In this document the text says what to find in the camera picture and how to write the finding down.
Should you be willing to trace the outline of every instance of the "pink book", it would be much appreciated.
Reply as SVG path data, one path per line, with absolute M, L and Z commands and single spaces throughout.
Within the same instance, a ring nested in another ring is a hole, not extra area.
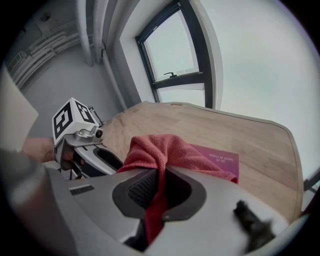
M 216 164 L 225 172 L 234 174 L 239 181 L 239 154 L 217 150 L 209 147 L 190 144 L 198 152 L 204 155 L 212 163 Z

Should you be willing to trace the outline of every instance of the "window frame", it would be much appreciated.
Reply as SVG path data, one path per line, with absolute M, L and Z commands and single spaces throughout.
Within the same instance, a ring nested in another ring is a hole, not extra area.
M 159 27 L 163 22 L 165 22 L 169 17 L 171 17 L 178 11 L 182 12 L 186 25 L 189 29 L 198 62 L 199 71 L 178 75 L 161 81 L 155 81 L 151 62 L 149 60 L 144 43 L 154 32 L 154 30 L 156 30 L 157 27 Z M 203 83 L 205 107 L 210 109 L 213 108 L 214 81 L 212 77 L 209 51 L 205 36 L 202 32 L 201 25 L 189 0 L 174 0 L 169 3 L 146 25 L 142 32 L 135 37 L 135 40 L 156 102 L 160 102 L 157 89 L 171 86 Z

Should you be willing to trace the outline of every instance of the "gray wall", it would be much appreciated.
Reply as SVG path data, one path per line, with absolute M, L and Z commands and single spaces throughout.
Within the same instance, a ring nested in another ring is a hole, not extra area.
M 71 97 L 93 106 L 103 121 L 122 111 L 105 67 L 96 63 L 89 67 L 80 45 L 61 52 L 41 67 L 21 91 L 39 113 L 30 137 L 51 137 L 51 119 Z

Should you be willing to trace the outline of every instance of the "window handle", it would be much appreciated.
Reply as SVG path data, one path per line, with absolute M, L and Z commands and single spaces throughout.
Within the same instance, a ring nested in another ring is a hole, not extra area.
M 175 77 L 177 76 L 177 75 L 174 74 L 173 72 L 165 73 L 165 74 L 163 74 L 163 75 L 168 75 L 168 74 L 172 74 L 172 75 L 169 76 L 169 78 L 175 78 Z

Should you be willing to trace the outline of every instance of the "white wall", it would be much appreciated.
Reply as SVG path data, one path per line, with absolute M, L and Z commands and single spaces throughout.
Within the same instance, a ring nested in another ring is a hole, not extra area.
M 221 110 L 289 128 L 307 178 L 320 166 L 320 62 L 309 37 L 278 1 L 200 2 L 221 49 Z
M 93 106 L 106 121 L 122 111 L 105 67 L 89 67 L 80 45 L 54 57 L 22 87 L 22 93 L 39 113 L 30 137 L 52 137 L 52 117 L 71 97 Z
M 121 94 L 129 107 L 141 101 L 155 101 L 135 37 L 169 2 L 170 0 L 119 0 L 115 7 L 110 27 L 114 42 L 111 44 L 108 40 L 107 53 Z

